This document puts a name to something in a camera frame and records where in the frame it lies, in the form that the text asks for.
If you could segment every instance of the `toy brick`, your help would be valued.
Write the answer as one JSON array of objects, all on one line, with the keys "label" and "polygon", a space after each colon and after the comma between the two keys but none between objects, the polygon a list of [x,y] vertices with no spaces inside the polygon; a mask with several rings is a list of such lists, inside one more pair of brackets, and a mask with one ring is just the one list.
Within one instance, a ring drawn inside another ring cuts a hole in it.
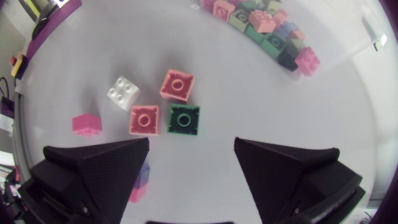
[{"label": "toy brick", "polygon": [[144,163],[144,165],[141,167],[141,171],[137,177],[136,183],[134,184],[135,189],[140,189],[141,187],[145,186],[148,183],[149,180],[149,166]]},{"label": "toy brick", "polygon": [[278,56],[278,63],[292,72],[296,71],[299,66],[296,64],[295,59],[304,48],[305,44],[302,40],[288,39],[285,49]]},{"label": "toy brick", "polygon": [[266,35],[261,43],[261,47],[265,50],[271,57],[277,58],[278,55],[283,51],[285,47],[285,42],[277,34],[269,33]]},{"label": "toy brick", "polygon": [[160,89],[160,95],[166,100],[187,102],[192,91],[194,76],[170,69]]},{"label": "toy brick", "polygon": [[262,0],[266,9],[279,10],[282,9],[282,2],[280,0]]},{"label": "toy brick", "polygon": [[232,5],[234,5],[235,7],[238,7],[241,2],[245,2],[245,1],[247,1],[247,0],[228,0],[228,2]]},{"label": "toy brick", "polygon": [[300,39],[288,39],[286,40],[286,46],[287,48],[295,48],[298,50],[297,55],[300,53],[302,49],[304,49],[306,46],[304,42]]},{"label": "toy brick", "polygon": [[229,21],[229,15],[234,11],[235,6],[224,0],[218,0],[214,3],[213,15],[224,22]]},{"label": "toy brick", "polygon": [[9,64],[12,65],[11,75],[20,80],[26,71],[29,60],[22,53],[18,53],[17,58],[11,57]]},{"label": "toy brick", "polygon": [[229,23],[239,31],[244,32],[249,25],[249,14],[242,9],[238,9],[229,17]]},{"label": "toy brick", "polygon": [[147,185],[142,186],[140,189],[133,188],[129,202],[138,203],[144,196],[147,191]]},{"label": "toy brick", "polygon": [[318,57],[311,47],[302,49],[295,62],[298,65],[298,71],[305,76],[312,76],[320,64]]},{"label": "toy brick", "polygon": [[279,13],[278,10],[274,9],[266,9],[266,12],[268,12],[272,17],[274,17],[275,14]]},{"label": "toy brick", "polygon": [[255,11],[257,9],[257,6],[256,3],[252,1],[246,1],[239,3],[238,8],[244,10],[247,13],[250,13],[252,11]]},{"label": "toy brick", "polygon": [[305,39],[305,35],[301,30],[293,30],[292,32],[290,32],[288,38],[303,40]]},{"label": "toy brick", "polygon": [[72,131],[86,138],[102,132],[101,118],[91,114],[83,114],[72,118]]},{"label": "toy brick", "polygon": [[170,133],[197,135],[199,113],[199,106],[172,104],[167,131]]},{"label": "toy brick", "polygon": [[141,91],[138,87],[126,78],[120,76],[108,92],[108,97],[122,109],[129,111],[140,94]]},{"label": "toy brick", "polygon": [[272,18],[274,19],[276,28],[278,29],[283,23],[286,22],[287,16],[281,12],[278,12],[277,14],[274,14]]},{"label": "toy brick", "polygon": [[252,38],[258,44],[261,44],[265,38],[264,34],[257,33],[252,25],[248,25],[248,28],[246,29],[246,35]]},{"label": "toy brick", "polygon": [[201,7],[204,10],[207,10],[211,13],[213,13],[213,9],[214,9],[214,2],[216,2],[217,0],[201,0]]},{"label": "toy brick", "polygon": [[291,72],[296,71],[296,69],[299,67],[296,63],[295,63],[295,59],[296,56],[294,54],[294,52],[292,53],[291,51],[289,51],[289,49],[286,47],[282,53],[280,53],[280,55],[278,56],[278,63],[288,69]]},{"label": "toy brick", "polygon": [[281,12],[283,15],[285,15],[286,17],[289,15],[289,13],[287,13],[285,11],[285,9],[279,9],[279,12]]},{"label": "toy brick", "polygon": [[132,106],[130,134],[154,135],[160,133],[159,106]]},{"label": "toy brick", "polygon": [[286,40],[292,31],[298,30],[299,28],[293,22],[285,22],[275,30],[283,40]]},{"label": "toy brick", "polygon": [[250,13],[249,21],[258,33],[272,32],[276,27],[276,23],[268,12],[253,11]]}]

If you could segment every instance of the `green brick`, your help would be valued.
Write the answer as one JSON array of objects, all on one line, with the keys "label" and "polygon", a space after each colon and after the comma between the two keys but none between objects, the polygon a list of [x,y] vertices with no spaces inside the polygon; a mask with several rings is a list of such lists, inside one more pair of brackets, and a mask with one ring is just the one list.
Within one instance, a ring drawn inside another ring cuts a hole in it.
[{"label": "green brick", "polygon": [[286,45],[289,46],[289,47],[294,47],[294,48],[296,48],[298,50],[301,50],[301,49],[307,47],[304,44],[304,42],[302,40],[300,40],[300,39],[288,39],[286,41]]},{"label": "green brick", "polygon": [[266,9],[266,12],[268,12],[271,16],[274,16],[277,14],[279,11],[278,10],[273,10],[273,9]]},{"label": "green brick", "polygon": [[167,132],[198,135],[199,106],[172,104]]},{"label": "green brick", "polygon": [[268,33],[261,43],[261,47],[271,57],[277,58],[278,55],[283,51],[286,43],[276,33]]},{"label": "green brick", "polygon": [[229,23],[239,31],[244,32],[246,27],[249,25],[249,14],[246,11],[239,9],[230,15]]},{"label": "green brick", "polygon": [[280,0],[262,0],[266,9],[268,10],[280,10],[282,9],[282,2]]},{"label": "green brick", "polygon": [[256,30],[254,30],[252,25],[248,25],[248,28],[246,29],[246,35],[249,36],[250,38],[252,38],[258,44],[261,44],[265,38],[264,34],[257,33]]},{"label": "green brick", "polygon": [[246,11],[247,13],[250,13],[250,12],[256,10],[257,6],[256,6],[256,3],[252,2],[252,1],[246,1],[246,2],[239,3],[238,8]]}]

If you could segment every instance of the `salmon pink brick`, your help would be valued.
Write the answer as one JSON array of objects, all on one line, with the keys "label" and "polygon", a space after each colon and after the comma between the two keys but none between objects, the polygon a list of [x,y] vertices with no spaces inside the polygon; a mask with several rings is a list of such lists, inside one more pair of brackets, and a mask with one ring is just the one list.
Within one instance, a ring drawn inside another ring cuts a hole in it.
[{"label": "salmon pink brick", "polygon": [[154,135],[160,133],[159,106],[132,106],[130,134]]},{"label": "salmon pink brick", "polygon": [[285,9],[280,9],[279,12],[283,13],[283,15],[285,15],[286,17],[289,15],[289,13],[285,11]]},{"label": "salmon pink brick", "polygon": [[306,47],[301,50],[295,63],[298,65],[298,71],[305,76],[312,76],[317,70],[320,61],[315,55],[311,47]]},{"label": "salmon pink brick", "polygon": [[101,118],[91,114],[83,114],[72,119],[72,131],[86,138],[102,132]]},{"label": "salmon pink brick", "polygon": [[269,33],[274,31],[276,23],[268,12],[253,11],[250,13],[249,22],[257,33]]},{"label": "salmon pink brick", "polygon": [[201,7],[204,8],[204,10],[213,12],[214,9],[214,2],[217,0],[201,0]]},{"label": "salmon pink brick", "polygon": [[305,38],[305,35],[301,30],[293,30],[292,32],[290,32],[290,35],[288,38],[303,40]]},{"label": "salmon pink brick", "polygon": [[139,189],[133,188],[129,198],[129,202],[138,203],[138,201],[140,201],[144,197],[146,191],[147,191],[147,184]]},{"label": "salmon pink brick", "polygon": [[186,103],[192,91],[194,76],[188,73],[169,70],[160,89],[166,100]]},{"label": "salmon pink brick", "polygon": [[223,1],[218,0],[214,3],[213,15],[224,22],[229,21],[229,16],[235,11],[235,6]]},{"label": "salmon pink brick", "polygon": [[274,22],[276,23],[276,29],[280,27],[284,22],[286,22],[287,16],[281,12],[278,12],[273,17]]}]

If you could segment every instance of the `metal frame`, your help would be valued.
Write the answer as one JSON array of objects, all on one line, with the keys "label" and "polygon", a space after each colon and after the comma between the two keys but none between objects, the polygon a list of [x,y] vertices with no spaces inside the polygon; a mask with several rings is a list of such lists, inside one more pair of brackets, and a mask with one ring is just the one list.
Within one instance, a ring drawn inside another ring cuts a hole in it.
[{"label": "metal frame", "polygon": [[19,168],[21,177],[19,182],[23,184],[31,178],[30,168],[33,167],[33,162],[30,159],[24,128],[24,96],[15,93],[14,100],[14,130],[11,134],[12,154],[14,155],[15,165]]}]

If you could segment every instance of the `white brick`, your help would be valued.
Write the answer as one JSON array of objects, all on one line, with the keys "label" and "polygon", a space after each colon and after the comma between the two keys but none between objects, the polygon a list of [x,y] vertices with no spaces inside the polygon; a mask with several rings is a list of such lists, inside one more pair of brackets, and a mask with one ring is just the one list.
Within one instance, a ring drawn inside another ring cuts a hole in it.
[{"label": "white brick", "polygon": [[125,111],[129,111],[141,91],[132,82],[120,76],[112,88],[108,91],[110,97]]}]

